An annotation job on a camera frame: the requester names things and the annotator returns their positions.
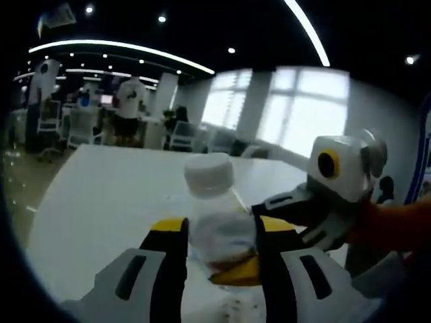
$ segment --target blue stripe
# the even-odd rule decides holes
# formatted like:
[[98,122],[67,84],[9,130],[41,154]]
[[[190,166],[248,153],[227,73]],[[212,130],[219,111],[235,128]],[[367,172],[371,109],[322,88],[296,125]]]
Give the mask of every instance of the blue stripe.
[[431,93],[429,93],[426,97],[424,103],[422,104],[422,109],[420,112],[420,137],[418,144],[418,158],[416,160],[415,172],[413,174],[413,179],[411,180],[410,189],[405,198],[404,204],[410,204],[417,199],[420,191],[420,185],[422,183],[422,179],[424,178],[426,163],[428,162],[428,148],[430,144],[430,139],[427,138],[428,134],[426,129],[426,119],[430,111]]

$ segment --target white table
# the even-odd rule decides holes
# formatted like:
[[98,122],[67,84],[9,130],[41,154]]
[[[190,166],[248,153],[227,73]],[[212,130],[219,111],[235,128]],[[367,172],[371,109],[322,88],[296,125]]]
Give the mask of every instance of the white table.
[[[191,154],[81,145],[49,186],[33,222],[30,265],[58,301],[79,299],[94,275],[127,248],[138,248],[150,225],[191,214],[183,166]],[[236,190],[247,204],[292,190],[306,174],[280,161],[234,158]],[[188,264],[183,313],[228,295]]]

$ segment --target black shorts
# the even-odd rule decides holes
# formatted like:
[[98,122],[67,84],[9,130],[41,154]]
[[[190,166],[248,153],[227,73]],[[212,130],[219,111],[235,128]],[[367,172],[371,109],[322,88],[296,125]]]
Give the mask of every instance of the black shorts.
[[139,122],[137,118],[121,118],[115,114],[115,135],[120,137],[133,137],[136,135]]

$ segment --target plastic bottle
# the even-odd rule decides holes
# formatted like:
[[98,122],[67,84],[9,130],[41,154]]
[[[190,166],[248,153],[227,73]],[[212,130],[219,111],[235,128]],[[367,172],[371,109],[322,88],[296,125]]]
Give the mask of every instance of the plastic bottle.
[[233,189],[230,157],[225,153],[193,157],[186,162],[185,179],[195,206],[189,216],[189,243],[207,274],[255,254],[255,221]]

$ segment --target ceiling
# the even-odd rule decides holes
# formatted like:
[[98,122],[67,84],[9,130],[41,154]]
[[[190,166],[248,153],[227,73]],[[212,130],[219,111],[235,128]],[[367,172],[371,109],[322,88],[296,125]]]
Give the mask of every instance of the ceiling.
[[[426,71],[431,71],[431,23],[425,1],[297,2],[319,35],[331,68],[348,70],[353,78],[386,88],[415,105],[421,102],[431,88],[431,78],[426,78]],[[44,28],[41,39],[34,33],[31,46],[68,39],[125,42],[177,55],[216,73],[272,70],[280,65],[322,66],[310,38],[283,0],[93,1],[94,11],[87,15],[89,4],[71,1],[77,23]],[[160,15],[166,17],[163,24],[158,21]],[[236,52],[228,53],[229,47]],[[81,68],[84,63],[85,68],[107,70],[112,65],[113,71],[154,79],[165,71],[181,70],[181,83],[211,77],[147,52],[96,45],[39,50],[22,62],[22,73],[29,67],[28,59],[36,62],[45,55],[58,58],[64,69]],[[420,57],[407,65],[409,55]]]

